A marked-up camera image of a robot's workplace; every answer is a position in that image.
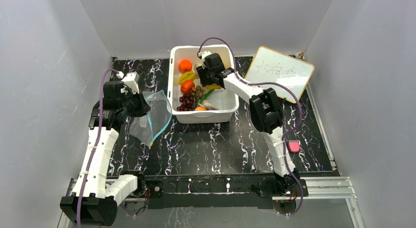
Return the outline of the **clear zip top bag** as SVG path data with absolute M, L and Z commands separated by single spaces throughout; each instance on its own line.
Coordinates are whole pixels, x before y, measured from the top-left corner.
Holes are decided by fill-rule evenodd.
M 172 119 L 172 106 L 163 90 L 158 92 L 144 91 L 144 100 L 150 111 L 143 117 L 135 117 L 129 127 L 129 134 L 148 147 L 168 127 Z

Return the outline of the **small orange pumpkin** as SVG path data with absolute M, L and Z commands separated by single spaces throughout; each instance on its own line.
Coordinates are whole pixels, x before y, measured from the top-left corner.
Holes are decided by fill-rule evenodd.
M 181 92 L 183 94 L 189 94 L 195 87 L 195 83 L 192 80 L 186 80 L 181 84 Z

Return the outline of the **yellow banana bunch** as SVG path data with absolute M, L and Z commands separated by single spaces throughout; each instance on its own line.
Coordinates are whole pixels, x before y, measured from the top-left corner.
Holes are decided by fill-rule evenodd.
M 222 89 L 222 87 L 217 85 L 217 84 L 207 85 L 204 88 L 207 89 L 207 90 L 214 90 L 214 89 L 220 90 L 220 89 Z

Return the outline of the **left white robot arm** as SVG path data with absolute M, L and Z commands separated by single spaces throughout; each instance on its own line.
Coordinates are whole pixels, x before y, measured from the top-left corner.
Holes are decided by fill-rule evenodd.
M 118 206 L 130 195 L 140 197 L 147 189 L 138 171 L 122 173 L 107 186 L 107 168 L 119 132 L 127 117 L 143 117 L 150 111 L 136 81 L 109 81 L 102 85 L 99 101 L 88 123 L 86 155 L 70 195 L 60 208 L 77 227 L 111 226 Z

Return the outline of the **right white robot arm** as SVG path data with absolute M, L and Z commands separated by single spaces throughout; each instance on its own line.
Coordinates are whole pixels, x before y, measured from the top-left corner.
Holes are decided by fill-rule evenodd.
M 250 118 L 255 129 L 265 138 L 273 160 L 276 178 L 275 192 L 288 196 L 300 183 L 298 170 L 292 162 L 284 141 L 284 111 L 281 99 L 272 88 L 263 89 L 239 75 L 233 68 L 226 68 L 217 53 L 209 51 L 197 54 L 202 65 L 196 68 L 203 87 L 216 84 L 233 92 L 249 104 Z

